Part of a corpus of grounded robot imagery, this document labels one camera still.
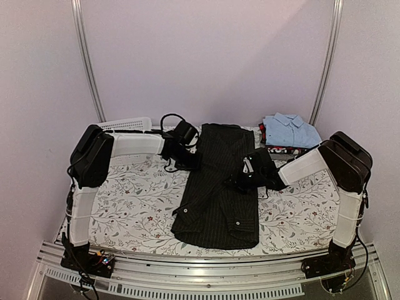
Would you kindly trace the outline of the black pinstriped long sleeve shirt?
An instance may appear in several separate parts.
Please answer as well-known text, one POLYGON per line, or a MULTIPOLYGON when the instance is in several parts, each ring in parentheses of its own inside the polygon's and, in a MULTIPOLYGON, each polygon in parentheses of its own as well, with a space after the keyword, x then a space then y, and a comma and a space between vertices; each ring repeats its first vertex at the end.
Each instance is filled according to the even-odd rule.
POLYGON ((254 133, 238 125, 203 124, 196 146, 201 167, 191 172, 171 231, 201 248, 251 249, 259 244, 258 192, 241 194, 227 180, 255 149, 254 133))

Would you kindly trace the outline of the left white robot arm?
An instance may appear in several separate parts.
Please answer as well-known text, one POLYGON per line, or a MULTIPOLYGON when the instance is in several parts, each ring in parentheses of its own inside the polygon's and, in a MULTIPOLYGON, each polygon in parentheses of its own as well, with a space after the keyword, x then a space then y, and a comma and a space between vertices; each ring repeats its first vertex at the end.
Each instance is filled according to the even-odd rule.
POLYGON ((143 131, 138 129, 103 129, 89 125, 71 154, 67 174, 71 187, 67 197, 68 225, 62 243, 69 252, 69 262, 79 271, 93 266, 92 256, 82 248, 89 246, 89 221, 94 198, 108 176, 111 159, 130 155, 157 155, 174 161, 183 171, 198 170, 201 155, 192 152, 199 131, 184 118, 177 126, 143 131))

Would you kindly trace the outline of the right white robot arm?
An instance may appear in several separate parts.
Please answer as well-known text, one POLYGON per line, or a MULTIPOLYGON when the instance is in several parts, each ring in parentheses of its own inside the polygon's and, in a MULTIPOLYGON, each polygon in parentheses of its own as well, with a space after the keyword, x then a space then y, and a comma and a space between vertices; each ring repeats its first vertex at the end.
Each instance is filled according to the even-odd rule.
POLYGON ((339 211, 329 254, 323 267, 337 272, 348 260, 356 241, 358 226, 368 206, 367 186, 371 178, 372 156, 342 131, 278 167, 268 150, 258 148, 244 156, 239 169, 225 184, 246 194, 257 188, 280 191, 324 171, 339 196, 339 211))

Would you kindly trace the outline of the black white printed folded shirt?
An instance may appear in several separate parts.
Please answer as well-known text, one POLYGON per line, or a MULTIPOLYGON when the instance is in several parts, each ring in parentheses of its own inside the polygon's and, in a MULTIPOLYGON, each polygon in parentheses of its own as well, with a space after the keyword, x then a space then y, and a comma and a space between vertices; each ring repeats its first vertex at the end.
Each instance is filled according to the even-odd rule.
POLYGON ((267 145, 266 149, 270 154, 278 154, 278 155, 292 155, 298 156, 300 154, 306 153, 309 149, 301 148, 301 147, 287 147, 287 146, 271 146, 267 145))

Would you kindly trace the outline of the red black plaid folded shirt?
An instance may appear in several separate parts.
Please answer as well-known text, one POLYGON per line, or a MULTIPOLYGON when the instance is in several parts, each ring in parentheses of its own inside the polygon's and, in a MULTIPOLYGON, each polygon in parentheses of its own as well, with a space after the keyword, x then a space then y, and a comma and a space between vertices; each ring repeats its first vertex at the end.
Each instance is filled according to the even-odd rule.
POLYGON ((262 122, 262 123, 259 123, 259 124, 258 124, 258 127, 259 127, 259 130, 260 130, 260 133, 261 133, 261 141, 260 141, 260 143, 261 143, 263 146, 266 146, 266 145, 267 145, 266 127, 265 127, 265 125, 264 125, 263 122, 262 122))

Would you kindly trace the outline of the white plastic basket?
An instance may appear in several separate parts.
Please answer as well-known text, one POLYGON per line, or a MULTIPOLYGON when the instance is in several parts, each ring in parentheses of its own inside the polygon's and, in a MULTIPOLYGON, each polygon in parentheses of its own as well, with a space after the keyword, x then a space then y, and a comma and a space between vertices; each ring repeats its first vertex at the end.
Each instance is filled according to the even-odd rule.
POLYGON ((100 122, 97 125, 104 130, 138 130, 149 131, 152 129, 152 121, 149 117, 135 117, 116 121, 100 122))

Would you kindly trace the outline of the light blue folded shirt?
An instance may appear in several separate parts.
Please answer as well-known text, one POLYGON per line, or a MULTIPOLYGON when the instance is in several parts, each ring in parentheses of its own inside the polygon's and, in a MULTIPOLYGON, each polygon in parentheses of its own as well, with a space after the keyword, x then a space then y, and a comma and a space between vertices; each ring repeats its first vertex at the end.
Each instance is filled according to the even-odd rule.
POLYGON ((266 129, 266 144, 310 149, 318 145, 322 139, 316 128, 296 114, 266 116, 262 123, 266 129))

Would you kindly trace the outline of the floral patterned table mat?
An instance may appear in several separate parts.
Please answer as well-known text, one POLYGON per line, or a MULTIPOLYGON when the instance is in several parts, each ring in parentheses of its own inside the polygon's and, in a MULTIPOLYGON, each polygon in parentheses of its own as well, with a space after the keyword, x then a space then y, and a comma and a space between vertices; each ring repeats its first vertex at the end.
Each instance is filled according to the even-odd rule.
POLYGON ((191 172, 173 171, 159 156, 109 167, 89 221, 92 248, 170 256, 239 257, 326 249, 336 228, 339 196, 321 171, 281 191, 257 189, 259 244, 222 250, 186 244, 171 231, 191 172))

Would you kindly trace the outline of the aluminium front rail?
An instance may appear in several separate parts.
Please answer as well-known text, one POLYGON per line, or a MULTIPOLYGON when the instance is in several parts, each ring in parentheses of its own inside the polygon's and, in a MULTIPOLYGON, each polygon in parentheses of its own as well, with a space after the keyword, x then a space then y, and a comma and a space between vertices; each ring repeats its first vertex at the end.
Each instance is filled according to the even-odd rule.
POLYGON ((373 244, 353 249, 349 290, 332 294, 320 277, 307 278, 304 259, 318 251, 278 256, 178 257, 119 253, 110 278, 95 290, 61 266, 63 248, 44 242, 37 255, 28 299, 394 299, 373 244))

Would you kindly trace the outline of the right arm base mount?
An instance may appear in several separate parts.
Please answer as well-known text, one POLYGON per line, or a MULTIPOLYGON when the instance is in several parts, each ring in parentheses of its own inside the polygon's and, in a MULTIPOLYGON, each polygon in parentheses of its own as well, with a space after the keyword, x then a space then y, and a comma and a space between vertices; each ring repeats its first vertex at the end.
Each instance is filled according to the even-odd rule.
POLYGON ((334 251, 304 259, 301 263, 301 271, 309 279, 350 270, 355 266, 352 252, 334 251))

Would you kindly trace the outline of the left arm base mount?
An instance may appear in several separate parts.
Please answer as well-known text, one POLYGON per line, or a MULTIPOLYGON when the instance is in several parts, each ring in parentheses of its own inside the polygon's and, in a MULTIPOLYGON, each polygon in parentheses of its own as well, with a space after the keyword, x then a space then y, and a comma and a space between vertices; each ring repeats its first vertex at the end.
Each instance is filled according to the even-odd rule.
POLYGON ((111 278, 115 265, 115 255, 106 254, 103 250, 90 252, 88 244, 65 249, 61 266, 83 274, 102 278, 111 278))

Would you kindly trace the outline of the left aluminium frame post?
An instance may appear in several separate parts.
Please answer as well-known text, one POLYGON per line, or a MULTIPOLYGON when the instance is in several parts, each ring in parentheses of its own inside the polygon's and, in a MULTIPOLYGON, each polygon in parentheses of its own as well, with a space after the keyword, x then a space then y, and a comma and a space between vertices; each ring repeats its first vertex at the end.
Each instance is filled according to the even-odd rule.
POLYGON ((91 62, 91 56, 89 53, 81 1, 72 0, 71 7, 74 26, 76 29, 77 42, 81 53, 81 59, 87 79, 89 93, 91 95, 97 119, 99 122, 103 123, 106 122, 106 115, 99 95, 98 85, 96 82, 93 64, 91 62))

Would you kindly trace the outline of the aluminium frame post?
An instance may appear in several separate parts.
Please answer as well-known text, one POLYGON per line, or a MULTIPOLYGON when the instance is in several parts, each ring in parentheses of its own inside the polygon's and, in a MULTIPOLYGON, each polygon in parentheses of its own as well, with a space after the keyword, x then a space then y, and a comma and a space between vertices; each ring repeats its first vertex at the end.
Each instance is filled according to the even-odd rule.
POLYGON ((338 37, 341 27, 341 18, 343 14, 343 0, 334 0, 332 9, 331 26, 329 30, 328 42, 324 63, 322 66, 321 78, 317 87, 316 98, 312 107, 309 124, 316 126, 321 108, 323 105, 324 95, 329 82, 329 75, 334 61, 334 55, 338 43, 338 37))
POLYGON ((91 56, 89 53, 81 1, 72 0, 71 7, 74 26, 76 29, 77 42, 81 53, 81 59, 87 79, 89 93, 91 95, 97 119, 99 122, 103 123, 106 122, 106 115, 99 95, 98 85, 96 82, 93 64, 91 62, 91 56))

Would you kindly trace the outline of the right aluminium frame post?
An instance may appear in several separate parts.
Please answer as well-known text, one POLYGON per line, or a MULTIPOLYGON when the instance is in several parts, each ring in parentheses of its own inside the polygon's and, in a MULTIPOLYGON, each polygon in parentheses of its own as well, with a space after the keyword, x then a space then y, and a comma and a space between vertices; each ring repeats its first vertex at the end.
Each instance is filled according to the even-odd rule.
POLYGON ((334 55, 338 43, 338 37, 341 27, 341 18, 343 14, 343 0, 334 0, 332 9, 331 26, 329 30, 328 42, 324 63, 322 66, 321 78, 317 87, 316 98, 312 107, 309 124, 316 126, 321 108, 323 105, 324 95, 329 82, 329 75, 334 61, 334 55))

